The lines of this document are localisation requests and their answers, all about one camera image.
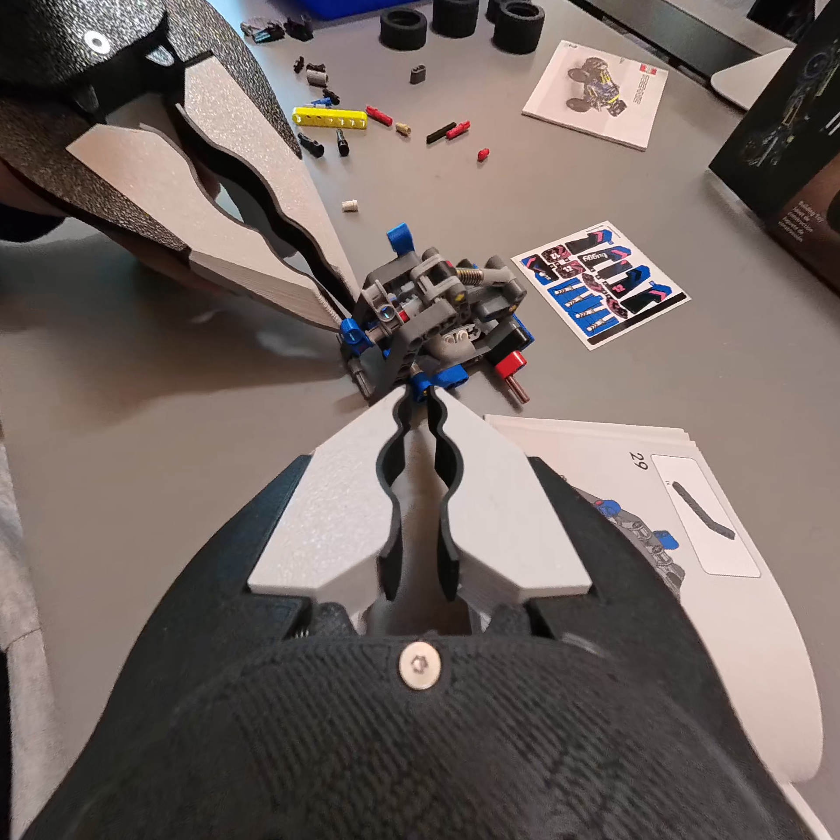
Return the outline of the lego sticker sheet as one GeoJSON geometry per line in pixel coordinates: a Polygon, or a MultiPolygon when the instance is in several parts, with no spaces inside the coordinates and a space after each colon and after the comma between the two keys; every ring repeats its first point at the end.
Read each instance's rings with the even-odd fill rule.
{"type": "Polygon", "coordinates": [[[511,262],[588,350],[691,300],[608,220],[527,248],[511,262]]]}

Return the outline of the lego set box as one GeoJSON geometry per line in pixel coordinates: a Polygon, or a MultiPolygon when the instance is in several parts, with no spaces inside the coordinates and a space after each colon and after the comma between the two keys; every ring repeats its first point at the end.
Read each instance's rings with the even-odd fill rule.
{"type": "Polygon", "coordinates": [[[839,292],[839,2],[828,2],[709,165],[839,292]]]}

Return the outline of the blue grey lego model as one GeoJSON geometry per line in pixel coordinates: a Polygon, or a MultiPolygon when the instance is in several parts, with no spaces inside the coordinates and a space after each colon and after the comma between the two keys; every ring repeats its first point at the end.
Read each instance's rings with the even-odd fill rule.
{"type": "Polygon", "coordinates": [[[409,385],[416,402],[431,387],[457,389],[486,362],[519,404],[517,380],[533,342],[517,315],[527,291],[497,255],[483,267],[452,264],[435,248],[417,253],[406,224],[387,232],[394,259],[364,280],[352,316],[339,327],[347,372],[369,405],[409,385]]]}

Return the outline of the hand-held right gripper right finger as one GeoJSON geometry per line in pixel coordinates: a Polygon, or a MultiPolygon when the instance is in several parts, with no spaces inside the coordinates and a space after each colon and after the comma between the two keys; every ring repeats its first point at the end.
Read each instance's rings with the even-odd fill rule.
{"type": "Polygon", "coordinates": [[[429,391],[440,501],[437,574],[485,631],[499,606],[583,595],[592,579],[519,446],[441,388],[429,391]]]}

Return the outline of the person's left hand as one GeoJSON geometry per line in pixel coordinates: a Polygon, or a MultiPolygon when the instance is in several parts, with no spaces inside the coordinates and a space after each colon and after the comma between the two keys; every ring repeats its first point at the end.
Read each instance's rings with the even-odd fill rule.
{"type": "Polygon", "coordinates": [[[202,278],[188,265],[176,258],[166,248],[145,243],[129,242],[122,245],[140,263],[154,272],[167,277],[184,287],[215,295],[228,294],[228,290],[210,280],[202,278]]]}

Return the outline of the yellow lego beam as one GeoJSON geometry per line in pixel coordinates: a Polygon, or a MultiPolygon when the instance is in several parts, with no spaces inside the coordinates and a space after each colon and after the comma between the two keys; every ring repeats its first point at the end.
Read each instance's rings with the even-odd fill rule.
{"type": "Polygon", "coordinates": [[[291,119],[301,127],[366,130],[368,114],[358,110],[307,106],[295,107],[291,112],[291,119]]]}

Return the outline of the light grey hooded garment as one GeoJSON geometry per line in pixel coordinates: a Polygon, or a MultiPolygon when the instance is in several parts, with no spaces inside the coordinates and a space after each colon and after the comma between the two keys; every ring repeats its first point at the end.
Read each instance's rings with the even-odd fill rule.
{"type": "Polygon", "coordinates": [[[66,770],[23,525],[1,443],[1,642],[10,688],[14,787],[48,796],[66,770]]]}

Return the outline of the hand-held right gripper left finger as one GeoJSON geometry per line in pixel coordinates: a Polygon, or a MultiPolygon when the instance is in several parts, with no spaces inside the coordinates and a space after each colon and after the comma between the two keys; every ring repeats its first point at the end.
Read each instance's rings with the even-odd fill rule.
{"type": "Polygon", "coordinates": [[[392,600],[401,580],[392,485],[412,414],[408,387],[397,387],[313,450],[248,578],[253,593],[339,604],[365,633],[371,606],[380,595],[392,600]]]}

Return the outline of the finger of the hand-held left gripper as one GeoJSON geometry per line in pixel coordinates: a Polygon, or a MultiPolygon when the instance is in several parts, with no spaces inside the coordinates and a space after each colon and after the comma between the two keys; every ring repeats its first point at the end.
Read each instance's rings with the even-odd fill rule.
{"type": "Polygon", "coordinates": [[[215,56],[182,73],[172,121],[184,150],[246,199],[246,222],[303,257],[330,315],[349,313],[359,285],[284,114],[277,129],[215,56]]]}
{"type": "Polygon", "coordinates": [[[286,265],[261,233],[219,208],[165,134],[96,124],[66,150],[180,239],[201,277],[315,327],[339,328],[338,314],[314,280],[286,265]]]}

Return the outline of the silver monitor stand base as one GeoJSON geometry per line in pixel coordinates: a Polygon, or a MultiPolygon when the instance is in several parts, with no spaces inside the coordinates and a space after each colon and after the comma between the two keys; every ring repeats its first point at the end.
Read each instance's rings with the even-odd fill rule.
{"type": "Polygon", "coordinates": [[[783,47],[719,70],[710,77],[710,87],[719,97],[746,112],[751,109],[793,50],[793,47],[783,47]]]}

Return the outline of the blue bin with white label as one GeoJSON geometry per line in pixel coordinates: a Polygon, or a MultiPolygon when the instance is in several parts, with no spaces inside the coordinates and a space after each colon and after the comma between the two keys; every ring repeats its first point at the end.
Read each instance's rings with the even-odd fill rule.
{"type": "Polygon", "coordinates": [[[301,1],[314,16],[323,20],[341,18],[381,11],[397,6],[402,1],[301,1]]]}

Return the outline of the small booklet with buggy cover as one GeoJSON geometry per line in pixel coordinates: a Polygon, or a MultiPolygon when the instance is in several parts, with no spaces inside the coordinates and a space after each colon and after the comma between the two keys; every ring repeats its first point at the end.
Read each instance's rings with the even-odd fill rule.
{"type": "Polygon", "coordinates": [[[521,114],[646,151],[669,72],[562,40],[521,114]]]}

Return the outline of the lego instruction booklet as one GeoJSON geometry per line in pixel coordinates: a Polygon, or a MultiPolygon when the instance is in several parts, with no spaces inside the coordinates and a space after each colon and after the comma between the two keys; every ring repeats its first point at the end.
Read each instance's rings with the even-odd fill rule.
{"type": "Polygon", "coordinates": [[[683,429],[485,416],[647,555],[681,603],[753,746],[783,784],[823,757],[812,663],[791,609],[683,429]]]}

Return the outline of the cluster of small lego parts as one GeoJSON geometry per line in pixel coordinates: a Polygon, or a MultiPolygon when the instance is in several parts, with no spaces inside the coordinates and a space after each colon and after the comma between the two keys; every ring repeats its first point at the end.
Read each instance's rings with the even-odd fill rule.
{"type": "MultiPolygon", "coordinates": [[[[311,25],[303,17],[300,20],[287,18],[281,22],[273,18],[252,17],[239,24],[242,35],[254,45],[265,45],[281,41],[286,37],[302,39],[313,35],[311,25]]],[[[307,62],[304,56],[298,56],[292,66],[297,76],[305,76],[310,88],[317,88],[321,96],[309,102],[308,105],[330,109],[340,108],[340,97],[329,89],[329,74],[324,65],[315,65],[307,62]]],[[[336,144],[339,156],[347,158],[350,155],[350,146],[345,137],[344,130],[333,129],[335,132],[336,144]]]]}

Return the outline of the dark computer monitor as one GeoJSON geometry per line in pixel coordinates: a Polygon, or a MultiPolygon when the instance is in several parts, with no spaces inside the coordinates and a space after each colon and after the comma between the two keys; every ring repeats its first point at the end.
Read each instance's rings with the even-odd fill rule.
{"type": "Polygon", "coordinates": [[[633,37],[672,67],[704,81],[795,43],[742,13],[751,2],[574,1],[582,11],[633,37]]]}

